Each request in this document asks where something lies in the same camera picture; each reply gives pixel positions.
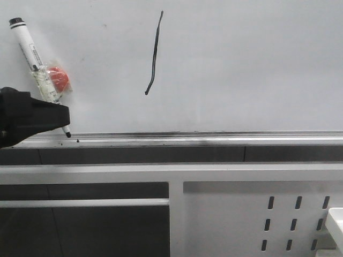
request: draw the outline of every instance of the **black marker line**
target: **black marker line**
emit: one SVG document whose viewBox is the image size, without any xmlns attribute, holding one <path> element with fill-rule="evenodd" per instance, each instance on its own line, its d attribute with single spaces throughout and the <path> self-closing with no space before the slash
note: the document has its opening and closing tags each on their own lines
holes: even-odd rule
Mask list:
<svg viewBox="0 0 343 257">
<path fill-rule="evenodd" d="M 163 11 L 161 11 L 161 16 L 160 16 L 160 20 L 159 20 L 159 24 L 157 26 L 157 30 L 156 30 L 156 37 L 155 37 L 155 47 L 154 47 L 154 54 L 152 56 L 152 74 L 151 74 L 151 80 L 150 83 L 148 85 L 148 88 L 145 91 L 145 95 L 148 95 L 150 88 L 152 86 L 152 83 L 154 83 L 154 79 L 155 79 L 155 70 L 156 70 L 156 56 L 157 56 L 157 46 L 159 44 L 159 35 L 160 35 L 160 24 L 161 24 L 161 20 L 163 17 Z"/>
</svg>

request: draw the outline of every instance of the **red object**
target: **red object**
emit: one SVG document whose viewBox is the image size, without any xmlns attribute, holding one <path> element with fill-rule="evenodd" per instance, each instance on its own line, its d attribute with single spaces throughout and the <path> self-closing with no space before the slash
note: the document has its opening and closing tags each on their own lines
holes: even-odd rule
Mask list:
<svg viewBox="0 0 343 257">
<path fill-rule="evenodd" d="M 66 90 L 69 85 L 67 73 L 59 67 L 50 67 L 48 70 L 56 90 L 59 93 Z"/>
</svg>

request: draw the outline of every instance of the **marker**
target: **marker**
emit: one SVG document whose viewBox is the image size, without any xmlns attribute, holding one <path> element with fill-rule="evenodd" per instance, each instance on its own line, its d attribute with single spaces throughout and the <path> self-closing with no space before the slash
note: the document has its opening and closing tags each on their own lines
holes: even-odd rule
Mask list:
<svg viewBox="0 0 343 257">
<path fill-rule="evenodd" d="M 43 100 L 50 103 L 61 104 L 55 86 L 47 72 L 46 66 L 44 66 L 42 59 L 37 52 L 26 23 L 21 18 L 13 18 L 10 20 L 10 28 L 19 42 L 21 51 L 37 82 Z M 65 126 L 62 129 L 68 138 L 71 137 L 69 126 Z"/>
</svg>

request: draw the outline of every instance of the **whiteboard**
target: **whiteboard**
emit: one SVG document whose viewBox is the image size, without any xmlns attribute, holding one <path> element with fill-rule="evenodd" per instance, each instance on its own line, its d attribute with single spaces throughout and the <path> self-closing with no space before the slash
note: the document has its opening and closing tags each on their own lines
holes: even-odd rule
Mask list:
<svg viewBox="0 0 343 257">
<path fill-rule="evenodd" d="M 2 86 L 40 98 L 9 29 L 22 17 L 68 72 L 72 134 L 341 131 L 342 12 L 342 0 L 3 1 Z"/>
</svg>

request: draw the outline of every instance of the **metal bar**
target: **metal bar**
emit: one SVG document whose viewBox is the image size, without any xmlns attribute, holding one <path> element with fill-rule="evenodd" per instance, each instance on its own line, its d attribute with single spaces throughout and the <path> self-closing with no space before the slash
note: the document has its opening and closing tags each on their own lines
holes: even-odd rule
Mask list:
<svg viewBox="0 0 343 257">
<path fill-rule="evenodd" d="M 137 146 L 342 145 L 343 131 L 332 132 L 177 132 L 36 135 L 13 148 Z"/>
<path fill-rule="evenodd" d="M 168 206 L 167 198 L 0 201 L 0 208 Z"/>
</svg>

